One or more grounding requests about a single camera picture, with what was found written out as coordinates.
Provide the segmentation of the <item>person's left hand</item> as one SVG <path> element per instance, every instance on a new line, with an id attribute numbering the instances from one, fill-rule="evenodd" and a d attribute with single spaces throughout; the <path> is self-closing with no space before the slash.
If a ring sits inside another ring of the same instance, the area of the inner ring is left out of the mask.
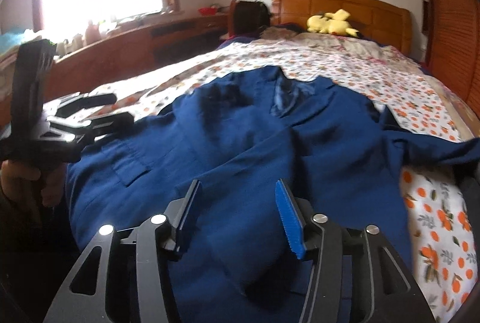
<path id="1" fill-rule="evenodd" d="M 52 208 L 58 205 L 64 194 L 64 182 L 67 166 L 62 164 L 45 178 L 41 189 L 41 203 Z M 41 179 L 41 171 L 17 160 L 5 160 L 1 163 L 1 189 L 3 194 L 16 203 L 26 203 L 34 197 L 34 182 Z"/>

